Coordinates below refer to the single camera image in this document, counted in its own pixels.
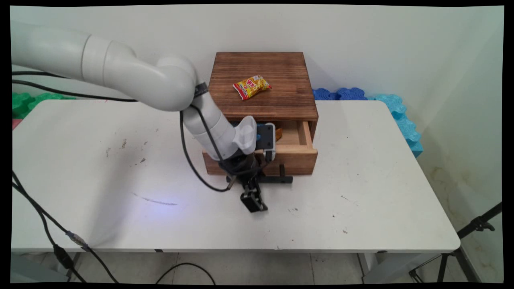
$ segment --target open drawer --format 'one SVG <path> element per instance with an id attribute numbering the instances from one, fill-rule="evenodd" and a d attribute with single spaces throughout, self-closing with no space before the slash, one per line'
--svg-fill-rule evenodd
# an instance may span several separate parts
<path id="1" fill-rule="evenodd" d="M 310 175 L 313 173 L 318 150 L 313 148 L 307 121 L 274 121 L 276 128 L 282 128 L 282 138 L 277 141 L 275 159 L 264 168 L 266 175 L 280 175 L 279 165 L 283 164 L 286 175 Z M 208 174 L 224 175 L 218 163 L 203 151 Z"/>

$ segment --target yellow snack bag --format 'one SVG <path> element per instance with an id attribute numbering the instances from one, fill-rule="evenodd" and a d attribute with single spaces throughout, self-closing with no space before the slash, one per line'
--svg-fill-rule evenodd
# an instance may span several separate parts
<path id="1" fill-rule="evenodd" d="M 271 85 L 260 75 L 234 83 L 232 86 L 234 86 L 243 100 L 247 100 L 261 91 L 271 89 Z"/>

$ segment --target wooden box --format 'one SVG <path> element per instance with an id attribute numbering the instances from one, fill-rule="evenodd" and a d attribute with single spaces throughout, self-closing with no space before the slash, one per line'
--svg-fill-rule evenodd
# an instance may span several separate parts
<path id="1" fill-rule="evenodd" d="M 272 88 L 242 100 L 232 85 L 254 75 L 261 75 Z M 251 115 L 257 122 L 282 128 L 275 159 L 265 174 L 279 175 L 280 164 L 285 165 L 287 175 L 313 173 L 318 151 L 312 140 L 318 111 L 302 52 L 218 52 L 209 92 L 229 121 Z M 225 174 L 205 151 L 203 156 L 207 173 Z"/>

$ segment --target cable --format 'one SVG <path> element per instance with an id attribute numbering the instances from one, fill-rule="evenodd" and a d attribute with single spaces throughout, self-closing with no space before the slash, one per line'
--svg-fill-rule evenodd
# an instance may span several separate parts
<path id="1" fill-rule="evenodd" d="M 41 217 L 41 221 L 43 221 L 43 227 L 45 228 L 45 233 L 46 233 L 46 237 L 48 237 L 48 240 L 50 241 L 50 243 L 52 244 L 52 246 L 55 246 L 56 243 L 53 241 L 53 238 L 52 236 L 50 235 L 50 231 L 48 230 L 48 224 L 46 223 L 46 219 L 45 217 L 43 216 L 43 214 L 41 213 L 41 211 L 38 209 L 38 207 L 36 205 L 34 205 L 33 202 L 30 201 L 30 197 L 27 195 L 27 193 L 25 192 L 25 190 L 23 189 L 23 187 L 21 186 L 18 186 L 17 184 L 15 184 L 14 182 L 12 183 L 12 187 L 14 189 L 16 189 L 16 191 L 20 192 L 20 194 L 22 194 L 22 196 L 24 196 L 27 200 L 29 200 L 29 202 L 31 203 L 31 205 L 34 207 L 34 209 L 36 210 L 36 212 L 38 212 L 39 214 L 39 217 Z"/>
<path id="2" fill-rule="evenodd" d="M 48 240 L 52 244 L 53 253 L 55 254 L 59 263 L 61 263 L 64 266 L 64 268 L 71 270 L 77 276 L 77 278 L 79 278 L 79 280 L 81 282 L 86 282 L 86 280 L 84 280 L 84 278 L 82 278 L 82 276 L 80 276 L 80 274 L 75 270 L 75 267 L 74 267 L 75 264 L 74 264 L 73 260 L 71 259 L 71 257 L 66 252 L 66 250 L 64 250 L 63 248 L 61 248 L 59 245 L 57 245 L 54 242 L 54 240 L 50 234 L 50 231 L 48 230 L 48 225 L 46 223 L 46 219 L 43 216 L 43 213 L 41 213 L 40 206 L 34 200 L 32 200 L 32 198 L 27 194 L 27 191 L 25 191 L 25 189 L 23 188 L 22 184 L 20 183 L 20 180 L 18 179 L 18 177 L 16 177 L 16 174 L 14 173 L 14 171 L 12 172 L 12 174 L 16 181 L 16 184 L 14 182 L 12 182 L 12 187 L 14 189 L 16 189 L 20 194 L 22 194 L 27 200 L 29 200 L 29 202 L 32 204 L 32 206 L 36 210 L 36 212 L 38 212 L 39 216 L 41 217 L 41 221 L 43 221 L 43 226 L 45 228 L 46 237 L 48 237 Z"/>
<path id="3" fill-rule="evenodd" d="M 212 146 L 214 147 L 214 150 L 216 151 L 216 155 L 218 155 L 218 158 L 219 158 L 220 165 L 221 165 L 222 169 L 224 169 L 225 171 L 227 171 L 231 175 L 243 175 L 243 174 L 247 174 L 247 173 L 257 173 L 257 172 L 261 171 L 262 169 L 264 169 L 269 164 L 268 162 L 266 162 L 262 167 L 259 166 L 259 167 L 248 169 L 246 171 L 241 171 L 241 172 L 232 172 L 231 170 L 226 168 L 225 165 L 223 164 L 223 162 L 225 160 L 223 160 L 221 153 L 219 153 L 218 147 L 217 147 L 216 143 L 214 142 L 214 138 L 212 137 L 212 134 L 211 134 L 211 131 L 209 129 L 209 126 L 207 125 L 207 122 L 205 121 L 204 115 L 201 113 L 200 109 L 197 108 L 196 106 L 191 104 L 190 107 L 194 108 L 198 112 L 198 115 L 200 116 L 201 122 L 204 125 L 205 131 L 207 132 L 207 135 L 209 136 L 209 139 L 211 140 Z"/>
<path id="4" fill-rule="evenodd" d="M 18 179 L 18 177 L 16 176 L 15 172 L 12 171 L 12 177 L 14 179 L 14 181 L 16 182 L 16 184 L 13 182 L 12 183 L 12 187 L 15 188 L 18 192 L 20 192 L 31 204 L 32 206 L 34 207 L 34 209 L 36 209 L 36 211 L 38 212 L 38 214 L 40 215 L 41 217 L 41 220 L 43 221 L 43 226 L 45 227 L 45 232 L 46 232 L 46 235 L 48 237 L 48 239 L 50 240 L 50 243 L 52 243 L 52 246 L 54 247 L 54 254 L 56 255 L 57 259 L 59 260 L 59 262 L 61 264 L 63 264 L 63 266 L 65 268 L 73 268 L 74 267 L 74 263 L 73 263 L 73 260 L 69 257 L 69 255 L 66 253 L 66 251 L 64 249 L 62 249 L 61 247 L 59 247 L 52 239 L 51 235 L 50 235 L 50 232 L 48 231 L 48 226 L 47 226 L 47 223 L 46 223 L 46 220 L 44 218 L 43 215 L 47 216 L 56 226 L 59 227 L 59 229 L 61 229 L 68 237 L 70 237 L 70 239 L 72 241 L 74 241 L 75 243 L 77 243 L 78 245 L 80 245 L 85 251 L 90 251 L 91 254 L 98 260 L 98 262 L 100 262 L 100 264 L 102 265 L 102 267 L 105 269 L 105 271 L 107 272 L 107 274 L 109 275 L 109 277 L 112 279 L 112 281 L 114 281 L 115 283 L 119 283 L 118 280 L 116 280 L 116 278 L 114 278 L 114 276 L 111 274 L 111 271 L 109 271 L 109 269 L 107 268 L 107 266 L 105 265 L 105 263 L 102 261 L 102 259 L 93 251 L 93 249 L 91 249 L 85 242 L 84 240 L 82 240 L 82 238 L 80 238 L 78 235 L 76 234 L 73 234 L 71 233 L 70 231 L 66 230 L 63 226 L 61 226 L 61 224 L 59 224 L 59 222 L 57 222 L 49 213 L 47 213 L 36 201 L 34 201 L 33 198 L 31 198 L 27 191 L 25 190 L 25 188 L 23 188 L 20 180 Z"/>
<path id="5" fill-rule="evenodd" d="M 68 79 L 67 77 L 51 74 L 51 73 L 44 72 L 44 71 L 29 71 L 29 70 L 11 71 L 11 75 L 40 75 L 40 76 L 52 76 L 52 77 Z"/>
<path id="6" fill-rule="evenodd" d="M 43 90 L 46 90 L 46 91 L 49 91 L 49 92 L 58 93 L 58 94 L 64 94 L 64 95 L 70 95 L 70 96 L 86 97 L 86 98 L 93 98 L 93 99 L 103 99 L 103 100 L 115 100 L 115 101 L 124 101 L 124 102 L 138 102 L 135 99 L 124 99 L 124 98 L 114 98 L 114 97 L 107 97 L 107 96 L 97 96 L 97 95 L 65 92 L 65 91 L 60 91 L 58 89 L 42 86 L 40 84 L 33 83 L 33 82 L 30 82 L 30 81 L 25 81 L 25 80 L 12 79 L 11 82 L 12 83 L 16 83 L 16 84 L 21 84 L 21 85 L 28 85 L 28 86 L 32 86 L 32 87 L 35 87 L 35 88 L 43 89 Z"/>
<path id="7" fill-rule="evenodd" d="M 107 274 L 109 275 L 109 277 L 114 281 L 114 283 L 119 283 L 118 280 L 116 280 L 116 278 L 114 278 L 113 274 L 111 274 L 111 271 L 109 271 L 109 268 L 107 268 L 107 265 L 105 265 L 105 263 L 102 261 L 102 259 L 100 259 L 100 257 L 95 253 L 95 251 L 93 251 L 93 249 L 91 248 L 88 248 L 89 251 L 91 252 L 91 254 L 93 254 L 93 256 L 95 256 L 95 258 L 98 260 L 98 262 L 100 262 L 100 264 L 102 264 L 102 267 L 105 269 L 105 271 L 107 272 Z"/>
<path id="8" fill-rule="evenodd" d="M 50 219 L 50 221 L 52 221 L 52 223 L 54 223 L 61 231 L 67 233 L 67 230 L 61 226 L 61 224 L 59 224 L 59 222 L 57 222 L 49 213 L 47 213 L 36 201 L 34 201 L 33 198 L 31 198 L 27 191 L 25 190 L 25 188 L 23 188 L 22 186 L 22 183 L 20 182 L 20 180 L 18 179 L 18 177 L 16 176 L 16 174 L 14 173 L 14 171 L 12 172 L 12 177 L 14 179 L 14 181 L 16 182 L 16 184 L 23 190 L 23 192 L 20 192 L 19 189 L 15 189 L 20 192 L 33 206 L 34 208 L 36 209 L 36 211 L 38 212 L 41 212 L 43 215 L 45 215 L 47 218 Z"/>
<path id="9" fill-rule="evenodd" d="M 162 274 L 161 278 L 159 278 L 159 280 L 157 280 L 157 282 L 155 282 L 155 284 L 159 284 L 159 281 L 164 278 L 164 276 L 166 276 L 166 274 L 168 274 L 171 270 L 175 269 L 176 267 L 179 267 L 179 266 L 182 266 L 182 265 L 191 265 L 191 266 L 195 266 L 199 269 L 201 269 L 203 272 L 205 272 L 209 278 L 211 278 L 211 281 L 212 281 L 212 284 L 213 285 L 216 285 L 216 282 L 214 282 L 214 279 L 212 278 L 211 274 L 209 274 L 209 272 L 207 272 L 207 270 L 203 269 L 202 267 L 196 265 L 196 264 L 193 264 L 193 263 L 180 263 L 180 264 L 176 264 L 175 266 L 172 266 L 170 269 L 168 269 L 168 271 L 164 272 L 164 274 Z"/>
<path id="10" fill-rule="evenodd" d="M 184 125 L 183 125 L 183 122 L 184 122 L 184 114 L 183 112 L 181 111 L 180 113 L 180 138 L 182 139 L 182 149 L 184 150 L 184 155 L 186 155 L 186 159 L 188 160 L 188 163 L 189 163 L 189 166 L 191 167 L 191 169 L 193 170 L 194 174 L 198 177 L 198 179 L 204 183 L 204 185 L 206 185 L 209 189 L 211 190 L 214 190 L 216 192 L 226 192 L 228 190 L 230 190 L 230 188 L 232 187 L 231 184 L 229 184 L 225 189 L 218 189 L 218 188 L 214 188 L 213 186 L 209 185 L 209 183 L 207 183 L 201 176 L 200 174 L 196 171 L 193 163 L 191 162 L 191 159 L 189 158 L 189 153 L 188 153 L 188 150 L 186 149 L 186 140 L 184 139 Z"/>
<path id="11" fill-rule="evenodd" d="M 74 267 L 70 268 L 70 270 L 73 272 L 73 274 L 75 274 L 75 276 L 77 276 L 77 278 L 79 278 L 80 282 L 87 283 L 86 280 L 84 280 L 84 278 L 82 278 L 82 276 L 80 276 L 80 274 L 77 272 L 77 270 Z"/>

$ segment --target stain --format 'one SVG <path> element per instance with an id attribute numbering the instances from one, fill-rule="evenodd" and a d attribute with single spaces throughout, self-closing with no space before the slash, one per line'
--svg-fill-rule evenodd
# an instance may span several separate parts
<path id="1" fill-rule="evenodd" d="M 468 170 L 462 173 L 462 180 L 468 184 L 470 173 Z"/>
<path id="2" fill-rule="evenodd" d="M 430 174 L 429 174 L 429 175 L 430 175 L 430 178 L 431 178 L 431 179 L 433 179 L 433 180 L 435 180 L 435 176 L 437 175 L 437 173 L 438 173 L 439 171 L 442 171 L 442 170 L 443 170 L 443 168 L 441 168 L 441 167 L 434 167 L 434 168 L 432 169 L 432 171 L 430 172 Z"/>
<path id="3" fill-rule="evenodd" d="M 156 200 L 152 200 L 151 198 L 146 198 L 146 197 L 141 197 L 139 196 L 138 194 L 136 194 L 135 192 L 132 192 L 132 194 L 136 197 L 140 197 L 141 199 L 145 200 L 145 201 L 148 201 L 148 202 L 152 202 L 152 203 L 156 203 L 156 204 L 161 204 L 161 205 L 166 205 L 166 206 L 176 206 L 177 204 L 174 204 L 174 203 L 166 203 L 166 202 L 161 202 L 161 201 L 156 201 Z"/>

